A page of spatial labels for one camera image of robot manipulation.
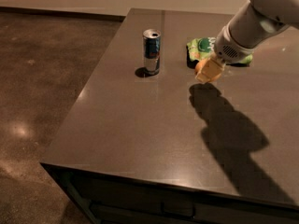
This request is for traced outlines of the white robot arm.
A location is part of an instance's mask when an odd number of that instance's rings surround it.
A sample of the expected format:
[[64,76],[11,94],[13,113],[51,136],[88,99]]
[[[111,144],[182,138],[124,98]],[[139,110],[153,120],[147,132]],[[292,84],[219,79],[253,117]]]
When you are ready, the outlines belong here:
[[289,26],[299,27],[299,0],[248,0],[217,35],[211,54],[195,66],[196,79],[216,80],[226,64],[244,60]]

